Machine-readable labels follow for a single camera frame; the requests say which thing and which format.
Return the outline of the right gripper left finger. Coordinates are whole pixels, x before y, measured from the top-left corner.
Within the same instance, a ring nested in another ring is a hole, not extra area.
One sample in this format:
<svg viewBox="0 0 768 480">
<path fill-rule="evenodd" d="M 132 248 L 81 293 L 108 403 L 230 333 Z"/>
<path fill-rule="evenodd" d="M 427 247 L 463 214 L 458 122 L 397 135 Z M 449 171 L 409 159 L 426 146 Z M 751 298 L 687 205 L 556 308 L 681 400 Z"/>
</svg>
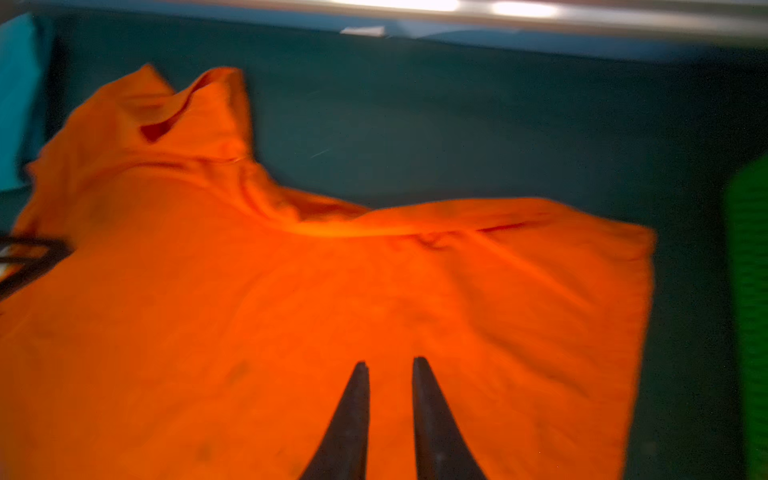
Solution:
<svg viewBox="0 0 768 480">
<path fill-rule="evenodd" d="M 301 480 L 363 480 L 370 425 L 369 369 L 358 362 Z"/>
</svg>

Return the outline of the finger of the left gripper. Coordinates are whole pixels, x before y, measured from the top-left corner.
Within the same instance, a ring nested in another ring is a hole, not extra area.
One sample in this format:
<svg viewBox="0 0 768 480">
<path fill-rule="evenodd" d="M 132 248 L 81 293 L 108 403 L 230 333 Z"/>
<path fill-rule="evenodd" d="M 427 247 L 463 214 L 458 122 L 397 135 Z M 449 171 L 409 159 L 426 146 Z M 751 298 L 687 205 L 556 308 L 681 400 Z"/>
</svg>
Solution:
<svg viewBox="0 0 768 480">
<path fill-rule="evenodd" d="M 2 235 L 1 265 L 10 271 L 1 274 L 1 299 L 43 276 L 71 253 L 62 239 Z"/>
</svg>

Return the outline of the green plastic basket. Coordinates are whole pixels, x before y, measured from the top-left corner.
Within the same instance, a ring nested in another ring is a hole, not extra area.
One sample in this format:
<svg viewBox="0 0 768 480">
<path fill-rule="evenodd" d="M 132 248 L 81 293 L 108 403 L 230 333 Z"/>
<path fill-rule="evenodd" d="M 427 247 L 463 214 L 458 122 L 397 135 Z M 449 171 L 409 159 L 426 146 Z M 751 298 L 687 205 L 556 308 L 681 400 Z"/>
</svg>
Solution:
<svg viewBox="0 0 768 480">
<path fill-rule="evenodd" d="M 741 169 L 724 197 L 746 475 L 767 477 L 767 158 Z"/>
</svg>

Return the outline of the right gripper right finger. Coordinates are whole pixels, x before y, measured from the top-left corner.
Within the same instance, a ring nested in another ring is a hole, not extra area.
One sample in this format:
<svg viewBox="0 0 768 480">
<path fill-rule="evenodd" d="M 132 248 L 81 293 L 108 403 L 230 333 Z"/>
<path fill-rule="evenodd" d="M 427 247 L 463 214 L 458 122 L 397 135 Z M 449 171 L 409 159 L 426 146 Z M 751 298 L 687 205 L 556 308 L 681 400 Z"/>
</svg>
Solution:
<svg viewBox="0 0 768 480">
<path fill-rule="evenodd" d="M 418 478 L 485 480 L 424 357 L 413 362 L 412 404 Z"/>
</svg>

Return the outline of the orange t shirt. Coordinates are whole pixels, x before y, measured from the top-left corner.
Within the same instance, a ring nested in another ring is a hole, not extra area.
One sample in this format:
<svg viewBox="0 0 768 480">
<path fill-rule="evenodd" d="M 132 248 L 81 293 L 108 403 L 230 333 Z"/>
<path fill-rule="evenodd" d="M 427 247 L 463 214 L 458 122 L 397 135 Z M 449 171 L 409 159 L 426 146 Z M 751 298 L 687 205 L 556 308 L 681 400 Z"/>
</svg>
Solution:
<svg viewBox="0 0 768 480">
<path fill-rule="evenodd" d="M 415 476 L 428 359 L 491 479 L 622 476 L 654 233 L 543 199 L 369 210 L 277 185 L 240 71 L 78 107 L 14 233 L 71 254 L 1 303 L 5 479 L 294 479 L 355 364 L 367 473 Z"/>
</svg>

